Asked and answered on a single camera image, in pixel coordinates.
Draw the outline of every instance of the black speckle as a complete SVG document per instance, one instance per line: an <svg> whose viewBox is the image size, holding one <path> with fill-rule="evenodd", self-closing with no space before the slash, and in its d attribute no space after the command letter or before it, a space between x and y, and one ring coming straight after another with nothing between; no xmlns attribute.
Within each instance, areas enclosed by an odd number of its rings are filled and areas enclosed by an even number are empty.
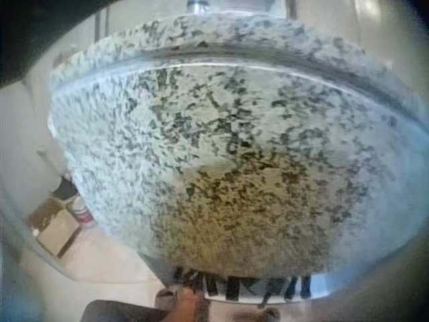
<svg viewBox="0 0 429 322"><path fill-rule="evenodd" d="M151 119L151 121L149 122L149 126L151 129L156 129L156 123L154 120Z"/></svg>
<svg viewBox="0 0 429 322"><path fill-rule="evenodd" d="M264 21L262 22L262 24L263 24L263 26L264 26L265 28L269 28L269 27L271 27L271 26L273 25L273 23L272 23L272 22L270 22L270 20L264 20Z"/></svg>
<svg viewBox="0 0 429 322"><path fill-rule="evenodd" d="M200 42L198 45L196 45L199 48L207 48L208 44L203 40L202 42Z"/></svg>
<svg viewBox="0 0 429 322"><path fill-rule="evenodd" d="M326 181L326 180L316 180L316 184L318 186L327 186L328 185L328 181Z"/></svg>
<svg viewBox="0 0 429 322"><path fill-rule="evenodd" d="M247 89L245 87L240 87L237 91L238 95L244 95L245 93L247 93Z"/></svg>
<svg viewBox="0 0 429 322"><path fill-rule="evenodd" d="M137 100L128 98L128 109L127 114L130 114L137 107Z"/></svg>
<svg viewBox="0 0 429 322"><path fill-rule="evenodd" d="M200 134L199 133L192 134L190 145L193 146L194 148L199 148L199 145L200 145Z"/></svg>
<svg viewBox="0 0 429 322"><path fill-rule="evenodd" d="M389 117L389 126L396 127L397 119L394 116Z"/></svg>
<svg viewBox="0 0 429 322"><path fill-rule="evenodd" d="M195 185L191 184L188 188L186 188L186 193L188 194L190 200L195 193Z"/></svg>
<svg viewBox="0 0 429 322"><path fill-rule="evenodd" d="M287 146L289 143L289 134L287 133L282 133L280 136L280 141L282 141L282 144Z"/></svg>
<svg viewBox="0 0 429 322"><path fill-rule="evenodd" d="M271 102L271 107L279 107L279 106L286 107L286 101L281 99L279 101Z"/></svg>
<svg viewBox="0 0 429 322"><path fill-rule="evenodd" d="M156 71L156 80L158 82L158 88L164 90L167 88L167 70L159 69Z"/></svg>
<svg viewBox="0 0 429 322"><path fill-rule="evenodd" d="M192 37L202 35L203 32L201 30L193 30L191 33Z"/></svg>
<svg viewBox="0 0 429 322"><path fill-rule="evenodd" d="M251 147L251 144L250 144L249 142L242 141L242 142L241 142L241 146L242 146L242 147L244 147L244 148L250 148L250 147Z"/></svg>

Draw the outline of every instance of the tile floor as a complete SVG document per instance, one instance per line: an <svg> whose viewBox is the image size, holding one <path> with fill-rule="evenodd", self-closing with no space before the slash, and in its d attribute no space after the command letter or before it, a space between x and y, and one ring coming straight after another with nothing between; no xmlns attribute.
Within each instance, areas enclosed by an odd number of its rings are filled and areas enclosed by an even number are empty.
<svg viewBox="0 0 429 322"><path fill-rule="evenodd" d="M98 227L82 231L60 264L76 280L27 249L21 257L21 267L44 296L46 322L78 322L86 305L99 299L153 307L156 293L163 288L134 251Z"/></svg>

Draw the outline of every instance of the wall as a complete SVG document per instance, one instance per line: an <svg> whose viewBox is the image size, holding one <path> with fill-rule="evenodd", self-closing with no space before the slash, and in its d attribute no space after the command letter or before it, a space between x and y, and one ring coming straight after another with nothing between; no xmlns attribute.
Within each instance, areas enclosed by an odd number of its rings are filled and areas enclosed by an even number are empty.
<svg viewBox="0 0 429 322"><path fill-rule="evenodd" d="M60 53L84 50L94 42L94 16L64 35L34 64L26 77L0 90L0 184L16 216L27 217L55 190L60 177L38 155L45 151L62 172L64 156L48 129L48 76ZM5 202L0 210L8 213Z"/></svg>
<svg viewBox="0 0 429 322"><path fill-rule="evenodd" d="M59 178L36 154L36 115L27 88L17 82L0 90L0 181L22 217L56 188Z"/></svg>

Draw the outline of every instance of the speckled stone surface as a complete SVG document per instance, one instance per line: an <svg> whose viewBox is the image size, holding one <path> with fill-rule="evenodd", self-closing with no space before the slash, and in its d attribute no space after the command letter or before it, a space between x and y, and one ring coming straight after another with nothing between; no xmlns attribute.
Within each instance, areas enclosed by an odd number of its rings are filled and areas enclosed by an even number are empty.
<svg viewBox="0 0 429 322"><path fill-rule="evenodd" d="M339 38L260 15L186 15L52 73L50 129L111 235L233 276L330 272L429 213L429 110Z"/></svg>

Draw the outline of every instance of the dark fabric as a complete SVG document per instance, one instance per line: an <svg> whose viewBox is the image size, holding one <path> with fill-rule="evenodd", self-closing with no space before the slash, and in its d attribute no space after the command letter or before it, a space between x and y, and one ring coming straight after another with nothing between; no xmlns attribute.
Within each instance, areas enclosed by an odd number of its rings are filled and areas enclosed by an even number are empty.
<svg viewBox="0 0 429 322"><path fill-rule="evenodd" d="M115 301L96 300L89 303L80 322L158 322L167 311Z"/></svg>

